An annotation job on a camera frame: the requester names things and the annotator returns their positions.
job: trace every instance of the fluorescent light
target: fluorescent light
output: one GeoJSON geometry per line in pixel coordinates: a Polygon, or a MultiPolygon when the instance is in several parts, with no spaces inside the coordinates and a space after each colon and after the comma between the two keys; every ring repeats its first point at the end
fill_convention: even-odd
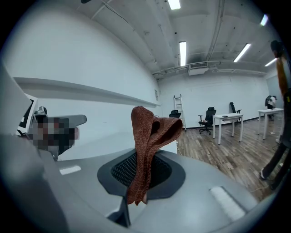
{"type": "Polygon", "coordinates": [[[267,23],[267,21],[268,21],[268,16],[267,15],[264,15],[263,18],[262,18],[262,21],[261,21],[261,25],[262,26],[265,26],[266,23],[267,23]]]}
{"type": "Polygon", "coordinates": [[[168,2],[170,4],[171,10],[176,10],[176,9],[181,8],[179,0],[168,0],[168,2]]]}
{"type": "Polygon", "coordinates": [[[268,64],[266,64],[265,66],[269,66],[270,64],[272,64],[274,61],[276,61],[277,60],[277,58],[275,58],[275,59],[273,59],[273,60],[271,60],[268,64]]]}
{"type": "Polygon", "coordinates": [[[186,65],[186,41],[179,42],[180,46],[180,66],[186,65]]]}
{"type": "Polygon", "coordinates": [[[244,53],[248,50],[248,48],[251,46],[251,44],[246,44],[246,46],[242,49],[242,51],[239,53],[239,55],[236,57],[236,59],[233,62],[237,62],[244,53]]]}

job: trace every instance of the brown towel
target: brown towel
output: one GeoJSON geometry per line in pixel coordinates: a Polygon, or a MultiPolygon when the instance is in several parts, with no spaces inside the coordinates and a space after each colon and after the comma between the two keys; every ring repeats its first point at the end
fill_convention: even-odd
{"type": "Polygon", "coordinates": [[[132,109],[131,121],[137,165],[135,178],[127,191],[127,202],[138,205],[149,189],[154,154],[179,137],[183,124],[177,118],[157,118],[142,106],[132,109]]]}

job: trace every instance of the wooden floor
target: wooden floor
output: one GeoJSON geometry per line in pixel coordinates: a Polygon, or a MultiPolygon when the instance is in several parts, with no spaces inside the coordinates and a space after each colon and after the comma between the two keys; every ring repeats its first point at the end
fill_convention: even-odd
{"type": "MultiPolygon", "coordinates": [[[[199,134],[199,129],[188,129],[183,131],[178,138],[178,149],[180,154],[193,159],[209,163],[222,171],[230,178],[245,186],[258,201],[271,194],[269,181],[259,179],[259,172],[274,155],[278,144],[275,139],[278,137],[281,128],[281,115],[276,116],[275,124],[269,121],[266,139],[262,139],[264,118],[261,121],[261,134],[257,135],[258,121],[244,122],[242,142],[239,142],[241,130],[240,124],[235,128],[234,137],[231,136],[232,125],[222,126],[221,144],[217,144],[218,126],[216,126],[216,138],[207,132],[199,134]],[[270,134],[275,125],[275,134],[270,134]]],[[[276,167],[270,175],[273,179],[280,169],[276,167]]]]}

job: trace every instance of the ladder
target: ladder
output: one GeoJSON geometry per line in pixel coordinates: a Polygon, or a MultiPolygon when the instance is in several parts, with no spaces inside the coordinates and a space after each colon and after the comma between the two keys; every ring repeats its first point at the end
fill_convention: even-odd
{"type": "Polygon", "coordinates": [[[184,115],[184,111],[183,111],[183,105],[182,105],[182,95],[180,94],[180,97],[176,98],[174,96],[174,104],[175,104],[175,110],[178,110],[178,112],[181,113],[181,116],[180,119],[182,119],[182,122],[183,122],[183,128],[185,128],[185,131],[187,131],[187,128],[186,128],[186,121],[185,121],[185,115],[184,115]]]}

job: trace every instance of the white table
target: white table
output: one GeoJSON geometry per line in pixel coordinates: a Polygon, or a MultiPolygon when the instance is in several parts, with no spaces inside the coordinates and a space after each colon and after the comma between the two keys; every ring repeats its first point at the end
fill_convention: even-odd
{"type": "MultiPolygon", "coordinates": [[[[258,110],[258,112],[259,112],[258,135],[260,134],[261,114],[265,115],[265,125],[264,125],[263,140],[266,139],[266,133],[267,133],[267,127],[268,127],[268,115],[270,115],[270,114],[277,114],[279,112],[282,112],[283,113],[283,111],[284,111],[283,108],[273,108],[273,109],[258,110]]],[[[281,131],[283,130],[283,127],[284,127],[284,117],[282,117],[281,131]]]]}
{"type": "Polygon", "coordinates": [[[243,114],[238,114],[238,113],[226,113],[226,114],[221,114],[221,115],[214,115],[213,116],[213,138],[215,138],[215,120],[218,120],[219,124],[219,132],[218,132],[218,145],[220,145],[221,141],[221,122],[222,120],[224,121],[232,121],[232,135],[234,136],[235,133],[235,121],[241,118],[241,134],[240,134],[240,142],[242,140],[242,131],[243,131],[243,126],[244,126],[244,119],[243,119],[243,114]]]}

